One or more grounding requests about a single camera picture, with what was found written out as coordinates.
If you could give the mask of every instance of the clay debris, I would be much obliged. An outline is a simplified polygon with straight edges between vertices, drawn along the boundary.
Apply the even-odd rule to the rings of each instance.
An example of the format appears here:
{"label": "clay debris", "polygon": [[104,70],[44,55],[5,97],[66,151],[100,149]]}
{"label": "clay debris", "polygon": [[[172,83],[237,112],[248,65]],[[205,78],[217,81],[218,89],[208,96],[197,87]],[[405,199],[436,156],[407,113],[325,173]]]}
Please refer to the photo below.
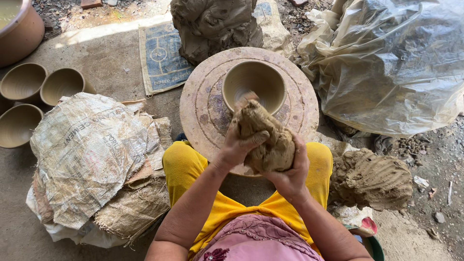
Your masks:
{"label": "clay debris", "polygon": [[263,46],[263,32],[251,13],[257,0],[172,0],[174,27],[179,30],[179,54],[193,65],[235,47]]}
{"label": "clay debris", "polygon": [[377,156],[364,148],[334,158],[330,178],[333,199],[353,207],[400,210],[412,195],[407,165],[392,156]]}
{"label": "clay debris", "polygon": [[246,156],[245,166],[250,167],[255,173],[290,169],[295,154],[291,132],[254,99],[242,98],[242,101],[236,104],[235,111],[234,117],[238,119],[241,127],[241,138],[247,138],[262,130],[267,130],[270,135],[266,142]]}

